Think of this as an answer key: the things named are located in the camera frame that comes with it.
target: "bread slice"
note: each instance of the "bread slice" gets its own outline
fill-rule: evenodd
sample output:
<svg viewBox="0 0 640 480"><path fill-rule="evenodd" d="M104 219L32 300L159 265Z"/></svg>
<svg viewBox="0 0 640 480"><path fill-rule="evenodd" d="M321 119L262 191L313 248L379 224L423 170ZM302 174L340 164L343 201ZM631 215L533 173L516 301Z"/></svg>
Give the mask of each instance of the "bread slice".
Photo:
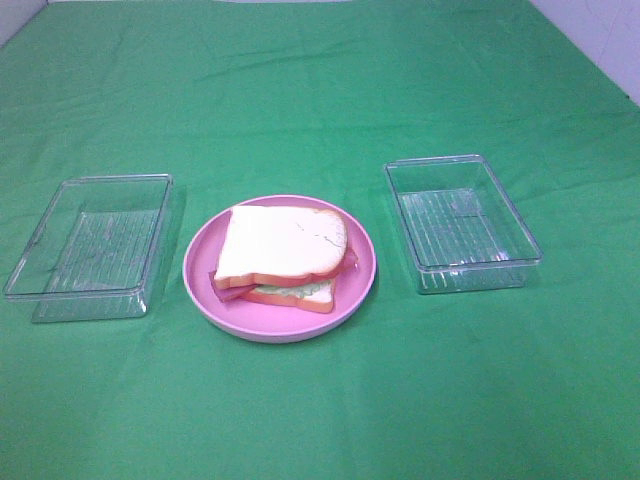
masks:
<svg viewBox="0 0 640 480"><path fill-rule="evenodd" d="M334 277L347 249L347 227L331 209L238 205L213 281L225 289L295 287Z"/></svg>
<svg viewBox="0 0 640 480"><path fill-rule="evenodd" d="M329 313L333 310L335 283L335 279L332 278L299 287L260 285L243 293L241 298L250 302L298 307L316 313Z"/></svg>

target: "green tablecloth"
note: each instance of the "green tablecloth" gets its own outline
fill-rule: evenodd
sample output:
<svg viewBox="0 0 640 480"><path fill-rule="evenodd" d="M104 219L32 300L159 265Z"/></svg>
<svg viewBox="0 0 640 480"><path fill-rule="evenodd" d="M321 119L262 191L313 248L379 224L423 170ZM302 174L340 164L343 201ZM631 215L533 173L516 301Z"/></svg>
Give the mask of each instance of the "green tablecloth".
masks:
<svg viewBox="0 0 640 480"><path fill-rule="evenodd" d="M56 3L0 50L0 274L58 183L175 176L160 302L34 325L0 302L0 477L640 477L640 110L524 0ZM545 251L522 289L420 296L381 167L481 153ZM265 345L182 283L192 236L273 193L379 260L330 333Z"/></svg>

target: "ham slice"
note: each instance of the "ham slice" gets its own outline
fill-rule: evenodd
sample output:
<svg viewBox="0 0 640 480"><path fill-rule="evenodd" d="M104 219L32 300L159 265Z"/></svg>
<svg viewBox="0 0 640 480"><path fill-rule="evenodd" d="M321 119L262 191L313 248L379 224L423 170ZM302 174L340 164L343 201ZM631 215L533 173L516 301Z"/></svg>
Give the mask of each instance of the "ham slice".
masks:
<svg viewBox="0 0 640 480"><path fill-rule="evenodd" d="M351 247L347 247L347 250L345 251L345 254L342 257L342 260L340 261L340 263L335 269L333 269L329 274L324 276L313 275L312 278L310 278L308 283L315 283L322 280L326 280L328 278L335 278L337 275L344 272L345 270L353 268L357 263L358 263L358 256L356 255L356 253L353 251ZM244 285L242 287L218 288L216 286L216 282L214 281L215 274L216 274L215 270L209 272L209 281L211 282L211 288L213 289L213 292L218 297L218 300L220 300L223 303L228 302L230 300L234 300L238 297L241 297L245 293L253 290L258 286L258 284L254 283L252 285Z"/></svg>

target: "white bread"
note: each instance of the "white bread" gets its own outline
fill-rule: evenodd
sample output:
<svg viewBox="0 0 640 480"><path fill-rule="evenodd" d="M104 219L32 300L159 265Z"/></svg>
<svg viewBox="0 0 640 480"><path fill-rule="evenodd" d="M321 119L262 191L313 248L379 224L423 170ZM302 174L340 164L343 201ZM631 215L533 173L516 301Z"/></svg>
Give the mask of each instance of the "white bread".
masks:
<svg viewBox="0 0 640 480"><path fill-rule="evenodd" d="M316 313L329 313L333 310L335 279L308 283L299 287L275 287L260 285L244 294L241 298L250 302L298 307Z"/></svg>
<svg viewBox="0 0 640 480"><path fill-rule="evenodd" d="M347 228L334 210L238 205L213 280L220 289L304 285L335 276L346 249Z"/></svg>

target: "clear plastic container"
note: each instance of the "clear plastic container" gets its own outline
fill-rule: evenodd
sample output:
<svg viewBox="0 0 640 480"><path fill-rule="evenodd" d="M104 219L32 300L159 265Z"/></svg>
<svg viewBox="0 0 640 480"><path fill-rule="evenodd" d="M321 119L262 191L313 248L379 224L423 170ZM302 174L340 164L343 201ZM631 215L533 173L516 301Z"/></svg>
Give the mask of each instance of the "clear plastic container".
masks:
<svg viewBox="0 0 640 480"><path fill-rule="evenodd" d="M165 244L170 175L63 182L7 280L34 322L144 315Z"/></svg>
<svg viewBox="0 0 640 480"><path fill-rule="evenodd" d="M526 284L542 251L484 158L399 160L384 170L419 293Z"/></svg>

